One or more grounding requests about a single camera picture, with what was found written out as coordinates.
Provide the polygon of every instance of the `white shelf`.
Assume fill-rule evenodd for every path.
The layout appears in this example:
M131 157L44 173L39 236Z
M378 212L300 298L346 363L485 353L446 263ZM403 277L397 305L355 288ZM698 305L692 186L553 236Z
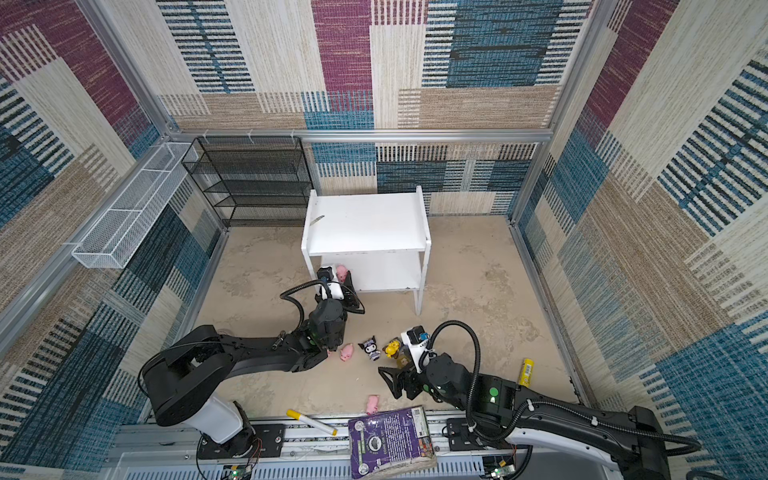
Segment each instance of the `white shelf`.
M427 244L421 194L311 197L307 251L310 256L411 250Z
M419 252L323 255L322 265L331 263L341 263L352 272L352 281L358 292L418 290L421 284Z
M301 251L311 278L316 278L312 257L321 257L323 266L342 264L359 292L412 290L419 315L431 248L420 186L412 194L310 192Z

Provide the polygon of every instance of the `black metal shelf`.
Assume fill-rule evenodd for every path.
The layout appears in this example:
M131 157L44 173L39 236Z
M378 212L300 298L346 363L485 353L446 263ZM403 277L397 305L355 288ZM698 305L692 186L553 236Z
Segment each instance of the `black metal shelf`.
M312 182L284 180L222 180L207 189L205 194L232 195L287 195L309 198Z
M199 137L193 149L182 163L226 226L303 225L314 186L300 139Z
M280 195L231 195L214 207L253 207L261 205L264 207L280 207L286 205L306 206L304 197L298 196L280 196Z

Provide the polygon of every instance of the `white wire basket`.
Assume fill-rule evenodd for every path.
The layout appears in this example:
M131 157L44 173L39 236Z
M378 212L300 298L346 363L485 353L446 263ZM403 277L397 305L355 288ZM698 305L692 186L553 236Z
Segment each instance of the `white wire basket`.
M187 175L181 158L188 151L197 154L189 146L177 142L160 146L72 256L86 268L125 268Z

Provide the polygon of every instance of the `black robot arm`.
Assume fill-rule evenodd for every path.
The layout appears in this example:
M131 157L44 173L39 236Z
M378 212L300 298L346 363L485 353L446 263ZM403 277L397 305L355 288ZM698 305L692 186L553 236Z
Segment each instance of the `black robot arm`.
M467 330L475 343L472 372L455 363L447 353L438 355L432 351L437 334L451 325ZM590 409L479 373L479 342L465 323L443 323L429 341L415 342L423 332L419 326L402 335L412 357L410 363L401 369L379 367L379 374L395 398L403 391L409 399L427 392L438 402L466 410L467 423L472 426L472 437L478 446L495 446L499 442L546 446L617 469L625 480L669 480L667 457L701 448L695 439L664 434L649 409ZM665 442L684 446L667 450Z
M170 426L188 420L225 379L269 370L301 372L326 359L328 351L335 351L344 340L347 313L365 312L359 309L362 304L351 273L340 284L343 298L331 297L329 283L338 282L312 280L280 294L299 310L298 325L291 333L240 338L220 335L212 325L202 325L149 359L141 367L140 379L144 379L157 424ZM318 295L316 308L305 319L301 303L291 295L315 285L323 288L326 298Z
M300 372L328 357L304 331L270 338L219 335L214 326L192 330L141 371L157 424L181 423L197 413L225 379L278 370Z

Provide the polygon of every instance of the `purple book cover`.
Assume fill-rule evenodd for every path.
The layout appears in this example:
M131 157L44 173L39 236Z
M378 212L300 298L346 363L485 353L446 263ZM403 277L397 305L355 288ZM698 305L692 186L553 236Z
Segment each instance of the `purple book cover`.
M375 480L437 465L423 407L349 420L352 478Z

